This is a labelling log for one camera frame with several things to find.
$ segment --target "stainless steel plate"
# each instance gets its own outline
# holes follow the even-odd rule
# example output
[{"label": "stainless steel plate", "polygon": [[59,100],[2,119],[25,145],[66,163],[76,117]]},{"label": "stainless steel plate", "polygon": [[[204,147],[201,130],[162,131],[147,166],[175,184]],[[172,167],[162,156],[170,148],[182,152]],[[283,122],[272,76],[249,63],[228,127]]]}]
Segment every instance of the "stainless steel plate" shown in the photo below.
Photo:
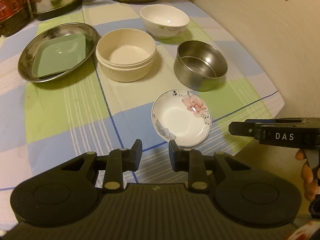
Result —
[{"label": "stainless steel plate", "polygon": [[[82,33],[85,36],[85,53],[86,57],[73,68],[58,74],[53,74],[45,77],[35,77],[32,75],[32,66],[33,61],[35,60],[36,54],[39,47],[52,39],[75,34]],[[99,40],[99,35],[97,31],[90,25],[84,23],[67,23],[55,26],[49,30],[44,31],[43,33],[36,36],[23,50],[19,62],[18,62],[18,71],[19,74],[27,81],[40,83],[50,80],[54,80],[60,77],[63,77],[69,74],[71,71],[75,70],[81,66],[95,51],[96,45]]]}]

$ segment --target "finger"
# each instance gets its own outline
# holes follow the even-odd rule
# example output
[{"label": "finger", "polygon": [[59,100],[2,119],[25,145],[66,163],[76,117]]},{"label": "finger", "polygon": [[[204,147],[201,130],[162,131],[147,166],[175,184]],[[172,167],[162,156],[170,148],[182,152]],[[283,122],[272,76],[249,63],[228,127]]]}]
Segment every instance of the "finger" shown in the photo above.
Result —
[{"label": "finger", "polygon": [[311,183],[304,183],[303,184],[304,190],[305,190],[305,198],[308,201],[313,201],[316,198],[316,195],[319,192],[319,186],[316,181],[313,181]]},{"label": "finger", "polygon": [[312,170],[308,166],[307,162],[302,166],[301,169],[301,178],[304,182],[310,184],[313,181]]},{"label": "finger", "polygon": [[306,154],[304,153],[304,151],[303,150],[298,150],[298,152],[296,153],[296,159],[298,160],[298,161],[302,161],[302,160],[304,160],[304,159],[306,159],[307,158],[307,156],[306,156]]}]

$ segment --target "table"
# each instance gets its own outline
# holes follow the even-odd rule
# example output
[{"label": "table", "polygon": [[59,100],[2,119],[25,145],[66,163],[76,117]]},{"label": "table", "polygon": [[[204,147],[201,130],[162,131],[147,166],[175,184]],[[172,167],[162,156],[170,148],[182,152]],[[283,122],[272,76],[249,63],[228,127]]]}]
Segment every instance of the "table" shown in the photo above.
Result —
[{"label": "table", "polygon": [[[235,155],[250,138],[228,133],[231,121],[272,118],[283,99],[255,60],[223,27],[188,0],[159,0],[190,17],[187,31],[166,40],[155,39],[157,58],[152,71],[139,81],[109,80],[93,59],[58,81],[32,84],[17,71],[24,47],[39,33],[59,24],[83,22],[102,36],[119,28],[144,30],[139,11],[145,5],[112,0],[84,0],[81,8],[44,22],[34,20],[15,35],[0,38],[0,230],[16,223],[10,194],[20,182],[87,151],[107,155],[110,150],[143,143],[137,172],[124,173],[125,182],[172,183],[187,181],[173,172],[168,144],[155,132],[151,107],[171,89],[187,89],[173,73],[179,43],[196,39],[216,47],[228,62],[227,81],[197,94],[212,114],[212,129],[195,146],[203,154],[224,151]],[[102,184],[99,174],[97,186]]]}]

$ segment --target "floral dish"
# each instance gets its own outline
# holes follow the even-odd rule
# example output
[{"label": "floral dish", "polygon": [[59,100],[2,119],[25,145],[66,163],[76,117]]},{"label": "floral dish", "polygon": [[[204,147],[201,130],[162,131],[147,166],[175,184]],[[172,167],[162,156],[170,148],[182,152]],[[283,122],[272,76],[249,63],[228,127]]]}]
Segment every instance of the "floral dish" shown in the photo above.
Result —
[{"label": "floral dish", "polygon": [[169,90],[154,102],[153,127],[165,141],[191,147],[202,142],[212,124],[210,111],[197,95],[186,90]]}]

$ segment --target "dark glass jar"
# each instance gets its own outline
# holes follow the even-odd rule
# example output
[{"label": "dark glass jar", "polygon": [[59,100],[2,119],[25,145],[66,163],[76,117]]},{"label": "dark glass jar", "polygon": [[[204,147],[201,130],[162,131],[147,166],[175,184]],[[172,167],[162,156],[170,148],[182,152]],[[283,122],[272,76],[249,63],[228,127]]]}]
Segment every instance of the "dark glass jar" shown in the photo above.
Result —
[{"label": "dark glass jar", "polygon": [[31,20],[27,0],[0,0],[0,34],[8,37]]}]

